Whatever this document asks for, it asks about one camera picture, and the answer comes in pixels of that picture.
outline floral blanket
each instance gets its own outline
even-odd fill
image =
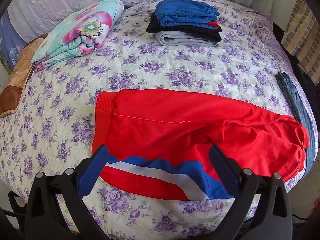
[[[198,91],[292,116],[275,78],[285,71],[316,127],[268,17],[224,0],[197,0],[220,12],[222,42],[216,47],[164,47],[146,33],[159,1],[127,9],[103,48],[34,73],[18,111],[0,119],[0,178],[25,201],[38,171],[60,174],[91,156],[94,107],[103,90],[161,87]],[[285,183],[287,190],[303,173]],[[248,217],[254,214],[258,199],[257,195]],[[63,198],[58,196],[58,200],[69,227],[76,230]],[[233,199],[157,200],[123,192],[100,178],[83,200],[109,237],[125,240],[168,240],[210,232],[233,203]]]
[[[104,0],[70,14],[44,39],[31,62],[42,70],[100,49],[123,8],[120,0]]]

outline beige plaid cloth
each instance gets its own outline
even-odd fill
[[[305,0],[297,0],[281,41],[299,60],[299,67],[317,85],[320,82],[320,28]]]

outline black folded garment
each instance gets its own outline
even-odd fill
[[[150,23],[147,27],[147,33],[158,33],[162,31],[180,31],[209,41],[221,41],[219,34],[221,32],[221,27],[214,30],[192,25],[161,26],[158,22],[156,14],[153,13],[150,18]]]

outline brown blanket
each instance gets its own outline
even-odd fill
[[[18,63],[0,95],[0,117],[15,113],[29,77],[33,73],[31,59],[44,39],[36,39],[26,46],[19,56]]]

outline jeans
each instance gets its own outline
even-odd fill
[[[287,101],[292,111],[293,117],[308,130],[310,144],[309,148],[305,150],[307,164],[306,171],[303,175],[303,177],[305,177],[312,168],[316,154],[315,134],[313,132],[312,122],[305,106],[303,105],[303,102],[301,101],[295,85],[292,83],[291,78],[285,72],[278,72],[278,74],[276,75],[276,79],[278,86],[281,89],[285,100]]]

